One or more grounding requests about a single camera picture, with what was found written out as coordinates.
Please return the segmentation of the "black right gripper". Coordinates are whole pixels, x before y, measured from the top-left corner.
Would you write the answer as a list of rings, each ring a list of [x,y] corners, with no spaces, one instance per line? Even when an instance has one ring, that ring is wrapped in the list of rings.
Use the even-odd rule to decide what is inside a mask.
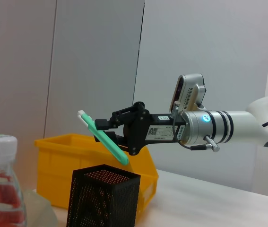
[[[124,136],[113,131],[104,133],[122,151],[134,156],[149,144],[177,143],[182,137],[186,122],[179,116],[174,120],[169,113],[151,114],[143,102],[112,112],[109,120],[95,120],[97,130],[115,129],[121,125],[124,125]]]

